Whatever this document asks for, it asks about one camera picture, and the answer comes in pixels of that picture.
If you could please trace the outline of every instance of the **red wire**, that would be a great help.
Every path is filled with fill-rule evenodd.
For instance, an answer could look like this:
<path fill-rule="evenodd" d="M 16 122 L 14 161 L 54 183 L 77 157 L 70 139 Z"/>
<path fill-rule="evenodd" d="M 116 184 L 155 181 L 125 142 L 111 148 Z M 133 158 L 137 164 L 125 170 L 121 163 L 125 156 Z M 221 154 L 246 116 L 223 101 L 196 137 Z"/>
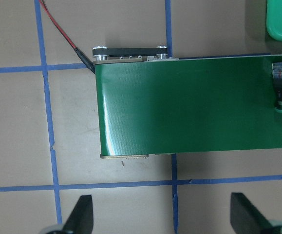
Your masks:
<path fill-rule="evenodd" d="M 73 43 L 73 41 L 67 36 L 67 34 L 64 32 L 64 30 L 60 27 L 60 25 L 56 22 L 56 20 L 53 18 L 53 16 L 50 14 L 44 0 L 39 0 L 40 5 L 43 7 L 44 11 L 49 16 L 52 23 L 55 25 L 55 27 L 59 30 L 59 32 L 65 37 L 65 39 L 68 41 L 68 43 L 72 46 L 73 49 L 76 49 L 76 45 Z"/>

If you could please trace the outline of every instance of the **floor tile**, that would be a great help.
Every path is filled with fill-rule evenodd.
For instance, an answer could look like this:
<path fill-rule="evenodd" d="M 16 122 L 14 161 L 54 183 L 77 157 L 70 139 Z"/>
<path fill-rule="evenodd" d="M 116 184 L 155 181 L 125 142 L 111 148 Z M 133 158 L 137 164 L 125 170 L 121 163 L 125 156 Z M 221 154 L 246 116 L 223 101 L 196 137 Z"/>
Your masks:
<path fill-rule="evenodd" d="M 0 234 L 39 233 L 55 223 L 53 191 L 0 193 Z"/>
<path fill-rule="evenodd" d="M 178 187 L 179 233 L 229 233 L 231 192 L 242 192 L 267 219 L 282 221 L 282 181 Z"/>
<path fill-rule="evenodd" d="M 40 65 L 34 1 L 0 0 L 0 67 Z"/>
<path fill-rule="evenodd" d="M 52 183 L 42 74 L 0 74 L 0 186 Z"/>
<path fill-rule="evenodd" d="M 282 149 L 177 155 L 178 179 L 282 175 Z"/>
<path fill-rule="evenodd" d="M 49 75 L 60 184 L 171 179 L 169 155 L 101 159 L 96 87 L 87 69 Z"/>
<path fill-rule="evenodd" d="M 266 31 L 266 0 L 172 1 L 174 57 L 282 54 Z"/>
<path fill-rule="evenodd" d="M 48 9 L 64 31 L 92 58 L 94 46 L 156 47 L 166 44 L 164 0 L 52 0 Z M 49 64 L 80 62 L 42 12 Z"/>
<path fill-rule="evenodd" d="M 60 194 L 63 222 L 81 195 L 92 195 L 93 234 L 174 234 L 171 186 L 64 190 Z"/>

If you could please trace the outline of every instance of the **black object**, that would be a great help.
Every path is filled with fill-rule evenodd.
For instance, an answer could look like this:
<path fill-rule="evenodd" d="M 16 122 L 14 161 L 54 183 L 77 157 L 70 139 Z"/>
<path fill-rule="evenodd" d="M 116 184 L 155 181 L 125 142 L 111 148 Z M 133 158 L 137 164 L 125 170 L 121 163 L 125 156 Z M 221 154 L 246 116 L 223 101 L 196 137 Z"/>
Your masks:
<path fill-rule="evenodd" d="M 282 234 L 282 225 L 273 226 L 242 193 L 231 194 L 230 223 L 236 234 Z"/>
<path fill-rule="evenodd" d="M 94 64 L 90 61 L 90 59 L 77 47 L 74 49 L 78 57 L 81 59 L 81 61 L 86 65 L 86 67 L 95 74 L 95 67 Z"/>
<path fill-rule="evenodd" d="M 157 54 L 167 54 L 167 48 L 96 48 L 92 50 L 93 56 L 107 55 L 109 57 L 128 56 L 155 56 Z"/>
<path fill-rule="evenodd" d="M 62 230 L 47 234 L 91 234 L 93 230 L 93 204 L 91 195 L 79 198 Z"/>

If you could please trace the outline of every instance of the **tile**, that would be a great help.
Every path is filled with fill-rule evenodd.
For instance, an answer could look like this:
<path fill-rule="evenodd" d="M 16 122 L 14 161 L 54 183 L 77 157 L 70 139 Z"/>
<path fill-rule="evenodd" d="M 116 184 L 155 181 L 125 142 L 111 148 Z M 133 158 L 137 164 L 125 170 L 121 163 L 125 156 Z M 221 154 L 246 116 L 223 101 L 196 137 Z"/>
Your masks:
<path fill-rule="evenodd" d="M 40 65 L 34 1 L 0 0 L 0 67 Z"/>
<path fill-rule="evenodd" d="M 0 74 L 0 186 L 52 183 L 42 74 Z"/>
<path fill-rule="evenodd" d="M 266 31 L 266 0 L 173 1 L 174 57 L 282 54 Z"/>
<path fill-rule="evenodd" d="M 63 190 L 60 194 L 63 222 L 81 195 L 92 195 L 93 234 L 174 234 L 171 186 Z"/>
<path fill-rule="evenodd" d="M 230 233 L 231 192 L 242 192 L 267 219 L 282 221 L 282 181 L 178 186 L 179 233 Z"/>
<path fill-rule="evenodd" d="M 178 179 L 282 175 L 282 149 L 177 155 Z"/>
<path fill-rule="evenodd" d="M 60 184 L 171 179 L 171 156 L 101 159 L 96 87 L 87 69 L 49 73 Z"/>
<path fill-rule="evenodd" d="M 39 233 L 56 223 L 53 191 L 0 193 L 0 233 Z"/>
<path fill-rule="evenodd" d="M 164 0 L 52 0 L 47 6 L 73 42 L 92 58 L 94 46 L 156 47 L 166 44 Z M 80 60 L 42 12 L 49 64 Z"/>

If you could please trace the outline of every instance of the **cable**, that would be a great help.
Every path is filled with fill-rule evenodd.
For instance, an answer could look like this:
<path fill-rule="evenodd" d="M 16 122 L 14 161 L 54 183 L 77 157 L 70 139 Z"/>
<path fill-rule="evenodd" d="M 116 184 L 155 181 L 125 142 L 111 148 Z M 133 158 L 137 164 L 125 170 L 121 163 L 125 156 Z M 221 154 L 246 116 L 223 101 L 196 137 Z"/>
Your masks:
<path fill-rule="evenodd" d="M 90 59 L 81 51 L 79 48 L 73 43 L 73 41 L 69 38 L 69 36 L 64 32 L 64 30 L 60 27 L 58 22 L 53 18 L 51 13 L 49 12 L 47 5 L 45 4 L 44 0 L 39 0 L 40 5 L 44 9 L 44 11 L 49 16 L 50 20 L 54 24 L 54 26 L 58 29 L 58 31 L 63 35 L 63 37 L 68 41 L 70 46 L 74 49 L 78 57 L 81 61 L 86 65 L 86 67 L 95 74 L 94 64 L 90 61 Z"/>

